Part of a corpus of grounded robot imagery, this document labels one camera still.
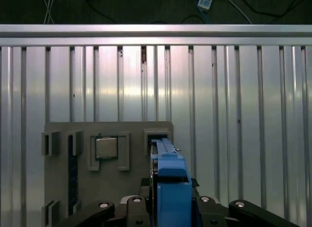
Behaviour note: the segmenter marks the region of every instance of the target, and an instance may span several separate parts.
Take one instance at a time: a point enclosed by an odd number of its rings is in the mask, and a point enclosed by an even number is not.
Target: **metal bolt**
[[[106,207],[108,207],[108,204],[99,204],[99,207],[106,208]]]
[[[245,204],[242,203],[242,202],[236,202],[235,205],[236,205],[236,206],[239,206],[239,207],[244,207],[244,206],[245,206]]]
[[[201,197],[200,198],[203,202],[209,202],[210,199],[208,197]]]

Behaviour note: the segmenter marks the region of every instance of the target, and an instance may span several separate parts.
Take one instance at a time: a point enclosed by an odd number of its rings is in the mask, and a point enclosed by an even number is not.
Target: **power strip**
[[[199,0],[197,5],[199,8],[208,11],[212,2],[213,0]]]

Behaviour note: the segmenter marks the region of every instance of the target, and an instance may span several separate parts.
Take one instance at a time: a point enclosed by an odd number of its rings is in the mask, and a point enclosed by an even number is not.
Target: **metal panel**
[[[238,86],[237,74],[238,64],[235,56],[234,46],[227,46],[225,48],[226,55],[226,93],[227,93],[227,134],[228,134],[228,169],[229,169],[229,201],[238,199],[239,172],[238,172],[238,126],[240,120],[238,119]]]
[[[40,224],[45,122],[112,120],[172,121],[202,195],[311,225],[312,26],[51,28],[0,25],[2,225]]]
[[[283,217],[282,108],[278,46],[262,47],[262,70],[266,208]]]
[[[13,72],[12,72],[12,201],[13,201],[13,223],[14,227],[21,226],[22,215],[22,160],[24,160],[24,154],[22,153],[22,88],[21,88],[21,76],[22,74],[22,61],[21,61],[21,48],[13,48]]]
[[[70,121],[69,47],[51,47],[49,69],[49,121]]]
[[[75,47],[75,59],[73,67],[71,67],[72,74],[72,115],[73,122],[84,121],[84,48]]]
[[[310,165],[310,211],[312,208],[312,47],[306,47],[306,71],[307,71],[307,94],[308,94],[308,144],[309,144],[309,158]],[[310,225],[312,225],[312,216],[310,216]]]
[[[302,61],[300,47],[284,47],[284,62],[290,221],[298,223],[300,226],[306,226]]]
[[[243,199],[261,205],[258,60],[256,46],[239,48]]]
[[[194,46],[196,178],[201,195],[215,195],[214,102],[211,46]]]
[[[44,205],[44,161],[41,156],[41,133],[46,110],[46,51],[44,47],[26,50],[26,226],[41,225]]]
[[[175,126],[176,148],[181,150],[191,171],[191,126],[189,93],[189,48],[188,46],[170,47],[171,64],[171,110]]]
[[[142,120],[141,47],[124,46],[123,116],[124,121]]]
[[[94,121],[94,49],[92,46],[85,49],[85,120],[90,122]]]
[[[11,47],[1,51],[1,226],[13,224],[12,194],[12,54]]]
[[[117,47],[98,48],[97,73],[98,121],[118,121]]]
[[[157,120],[167,120],[167,78],[168,72],[165,61],[165,46],[157,47],[157,83],[158,83],[158,109]]]
[[[147,120],[156,120],[156,54],[154,46],[146,47],[147,62]]]
[[[226,70],[225,70],[225,47],[216,48],[216,66],[217,66],[217,104],[218,104],[218,182],[219,199],[221,203],[229,202],[229,175],[228,175],[228,134],[227,134],[227,90],[226,90]]]

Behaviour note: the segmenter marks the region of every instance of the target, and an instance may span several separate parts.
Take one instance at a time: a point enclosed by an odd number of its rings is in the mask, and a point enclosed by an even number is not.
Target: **corrugated metal wall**
[[[172,121],[201,194],[311,224],[312,47],[2,47],[0,57],[2,227],[40,226],[40,134],[81,121]]]

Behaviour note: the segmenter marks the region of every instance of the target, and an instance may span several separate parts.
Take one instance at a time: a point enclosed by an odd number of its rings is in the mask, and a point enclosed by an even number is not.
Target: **dark background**
[[[268,24],[274,17],[260,15],[241,0],[233,0],[254,24]],[[246,0],[255,10],[283,14],[292,0]],[[89,0],[98,11],[116,23],[181,23],[189,15],[201,16],[193,0]],[[46,7],[43,0],[0,0],[0,23],[43,23]],[[96,13],[85,0],[54,0],[52,18],[59,24],[111,24]],[[227,0],[214,0],[208,12],[212,24],[248,24]],[[185,23],[202,23],[191,17]],[[304,0],[275,24],[312,24],[312,0]]]

